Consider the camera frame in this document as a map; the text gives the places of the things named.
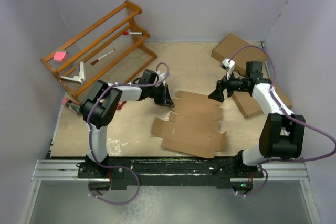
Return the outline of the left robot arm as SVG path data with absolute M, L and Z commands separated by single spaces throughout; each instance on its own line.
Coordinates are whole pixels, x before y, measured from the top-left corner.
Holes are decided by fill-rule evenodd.
M 153 99 L 158 106 L 175 106 L 169 86 L 165 83 L 169 72 L 161 73 L 146 69 L 140 79 L 129 83 L 107 83 L 98 80 L 94 83 L 80 106 L 80 113 L 89 130 L 89 151 L 87 157 L 93 162 L 90 173 L 96 178 L 104 177 L 108 165 L 104 160 L 107 152 L 107 129 L 120 102 Z

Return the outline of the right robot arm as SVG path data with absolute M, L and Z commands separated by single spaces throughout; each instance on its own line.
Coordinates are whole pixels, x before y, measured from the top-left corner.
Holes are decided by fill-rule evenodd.
M 216 83 L 216 89 L 208 96 L 209 99 L 224 102 L 224 90 L 231 97 L 235 92 L 246 92 L 261 107 L 266 121 L 262 129 L 259 144 L 254 148 L 240 152 L 241 160 L 234 164 L 234 173 L 238 177 L 246 177 L 252 166 L 271 158 L 289 160 L 301 155 L 305 128 L 293 122 L 286 115 L 305 122 L 302 115 L 295 115 L 282 102 L 269 78 L 263 76 L 263 64 L 258 61 L 246 63 L 244 77 L 234 77 L 235 62 L 224 59 L 221 67 L 227 71 L 226 76 Z

